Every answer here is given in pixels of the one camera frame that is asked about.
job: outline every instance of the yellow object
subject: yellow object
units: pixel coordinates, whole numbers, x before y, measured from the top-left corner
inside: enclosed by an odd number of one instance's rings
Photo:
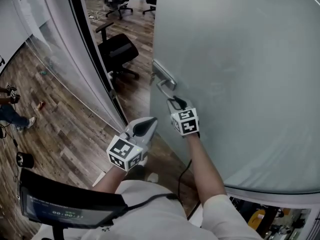
[[[263,209],[257,210],[249,219],[248,225],[249,227],[253,228],[254,230],[257,230],[259,227],[262,219],[266,215],[266,211]]]

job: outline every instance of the display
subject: display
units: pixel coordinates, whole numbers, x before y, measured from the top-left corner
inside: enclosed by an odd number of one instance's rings
[[[71,208],[27,195],[26,213],[34,220],[49,219],[74,226],[93,226],[111,215],[112,211]]]

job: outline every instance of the chair base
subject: chair base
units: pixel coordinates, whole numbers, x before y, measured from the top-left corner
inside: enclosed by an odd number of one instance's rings
[[[156,7],[150,6],[150,9],[149,9],[149,10],[144,10],[144,11],[142,12],[142,14],[145,15],[146,12],[153,12],[153,11],[155,11],[155,10],[156,10]]]
[[[116,79],[117,79],[119,76],[123,75],[123,74],[133,75],[135,80],[139,80],[139,78],[140,78],[140,76],[139,76],[138,73],[136,73],[136,72],[134,72],[134,71],[132,71],[132,70],[130,70],[130,69],[127,69],[127,68],[125,68],[125,67],[122,66],[122,67],[120,67],[119,69],[115,69],[115,70],[113,71],[113,74],[112,74],[112,83],[115,84],[115,83],[116,83]]]
[[[121,5],[121,6],[119,7],[119,9],[118,9],[118,12],[119,12],[119,15],[120,15],[120,16],[119,16],[119,20],[122,20],[122,19],[123,19],[122,14],[121,14],[121,10],[130,10],[131,13],[134,12],[134,9],[128,8],[127,5],[128,5],[128,4],[123,4],[123,5]],[[110,10],[110,11],[105,15],[105,17],[108,18],[108,15],[109,15],[109,14],[112,14],[113,12],[115,12],[115,11],[114,11],[114,10]]]

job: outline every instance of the wooden floor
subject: wooden floor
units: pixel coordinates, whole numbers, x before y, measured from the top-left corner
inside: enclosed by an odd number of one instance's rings
[[[88,14],[96,18],[91,20],[91,26],[98,44],[102,42],[101,33],[96,33],[94,30],[106,22],[113,22],[114,24],[106,29],[107,38],[123,33],[138,49],[139,56],[124,66],[139,73],[139,81],[134,80],[131,75],[123,75],[117,80],[115,90],[129,121],[147,116],[150,105],[149,83],[153,59],[154,12],[146,12],[143,15],[142,12],[150,8],[145,0],[130,0],[128,7],[133,8],[133,13],[129,10],[124,11],[123,19],[119,20],[117,11],[105,18],[101,0],[85,0],[85,4]],[[97,20],[96,12],[101,14],[99,18],[104,19]]]
[[[88,7],[99,3],[88,0]],[[141,75],[139,81],[129,77],[118,81],[117,93],[128,119],[149,114],[149,73],[152,59],[152,14],[142,21],[141,11],[148,8],[143,0],[130,0],[133,15],[123,15],[122,22],[114,17],[108,35],[126,33],[139,50],[139,57],[128,67]],[[28,118],[37,117],[35,125],[18,133],[13,125],[7,130],[16,139],[18,150],[31,153],[35,159],[34,172],[47,178],[80,188],[89,188],[102,171],[111,165],[105,150],[116,132],[70,94],[40,61],[24,46],[0,77],[0,86],[11,83],[21,95],[16,111]],[[37,111],[37,104],[46,105]],[[178,177],[185,165],[159,137],[155,136],[148,152],[146,165],[150,172],[159,174],[159,184],[177,193]],[[22,217],[16,206],[17,184],[14,182],[16,148],[7,136],[0,140],[0,236],[8,239],[30,239],[39,224]],[[186,173],[181,181],[181,199],[187,214],[198,202],[193,176]]]

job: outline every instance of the forearm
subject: forearm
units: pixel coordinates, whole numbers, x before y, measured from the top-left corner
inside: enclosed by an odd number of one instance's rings
[[[126,171],[112,167],[105,176],[92,188],[93,191],[114,194],[126,176]]]
[[[6,88],[0,87],[0,93],[7,93],[7,92],[8,92],[8,90]]]
[[[192,159],[194,180],[202,205],[213,196],[226,195],[221,176],[209,158],[198,135],[196,133],[189,134],[186,140]]]
[[[0,105],[10,104],[10,98],[0,98]]]

